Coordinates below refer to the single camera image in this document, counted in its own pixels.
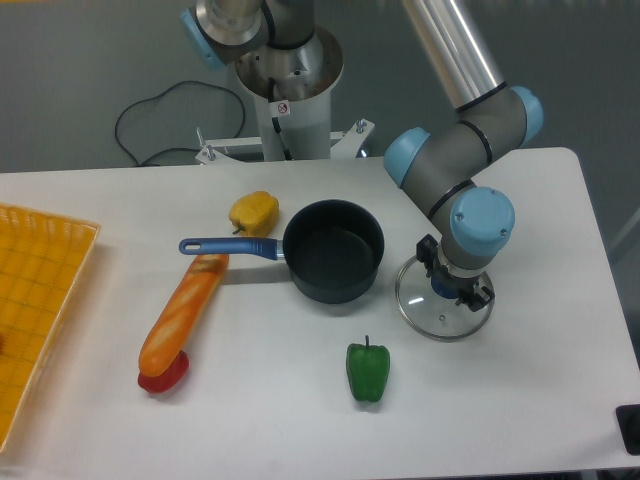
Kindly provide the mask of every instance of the black pot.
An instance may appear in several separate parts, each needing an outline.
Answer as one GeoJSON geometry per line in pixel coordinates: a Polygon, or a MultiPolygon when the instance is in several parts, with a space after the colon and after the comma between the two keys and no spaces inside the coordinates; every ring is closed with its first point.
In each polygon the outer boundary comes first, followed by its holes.
{"type": "Polygon", "coordinates": [[[345,200],[323,200],[291,219],[282,241],[271,238],[188,238],[186,255],[248,253],[284,258],[291,278],[309,298],[345,303],[373,284],[384,254],[384,235],[364,208],[345,200]]]}

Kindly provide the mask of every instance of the pot handle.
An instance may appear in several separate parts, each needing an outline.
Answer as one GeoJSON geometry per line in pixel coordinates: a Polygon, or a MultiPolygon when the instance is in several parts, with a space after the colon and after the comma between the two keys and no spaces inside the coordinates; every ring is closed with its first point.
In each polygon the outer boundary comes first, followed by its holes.
{"type": "Polygon", "coordinates": [[[183,255],[246,253],[269,260],[284,258],[282,242],[274,238],[185,238],[178,248],[183,255]]]}

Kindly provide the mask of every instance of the screw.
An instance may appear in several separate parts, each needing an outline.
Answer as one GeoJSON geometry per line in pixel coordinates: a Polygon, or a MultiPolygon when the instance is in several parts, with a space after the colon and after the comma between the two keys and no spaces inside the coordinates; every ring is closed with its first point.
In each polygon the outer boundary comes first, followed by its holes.
{"type": "Polygon", "coordinates": [[[358,133],[364,132],[364,127],[366,126],[367,126],[367,122],[365,122],[364,119],[361,118],[356,122],[356,132],[358,133]]]}

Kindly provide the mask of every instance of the plastic tray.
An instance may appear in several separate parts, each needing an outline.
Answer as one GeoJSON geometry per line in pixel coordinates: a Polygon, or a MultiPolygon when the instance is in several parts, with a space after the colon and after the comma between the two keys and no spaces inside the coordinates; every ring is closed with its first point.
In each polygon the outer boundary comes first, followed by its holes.
{"type": "Polygon", "coordinates": [[[0,203],[0,452],[99,230],[0,203]]]}

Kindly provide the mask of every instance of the metal bracket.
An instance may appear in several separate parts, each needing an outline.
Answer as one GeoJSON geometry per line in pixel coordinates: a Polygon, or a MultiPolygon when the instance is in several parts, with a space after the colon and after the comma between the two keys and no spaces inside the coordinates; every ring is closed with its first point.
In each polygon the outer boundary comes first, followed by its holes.
{"type": "MultiPolygon", "coordinates": [[[[367,156],[363,150],[365,141],[375,129],[375,123],[364,118],[353,124],[347,132],[331,132],[331,159],[347,160],[367,156]]],[[[195,156],[202,165],[221,163],[237,163],[235,157],[252,156],[260,159],[262,139],[260,137],[225,138],[220,140],[204,140],[200,129],[197,129],[198,140],[202,150],[195,156]]]]}

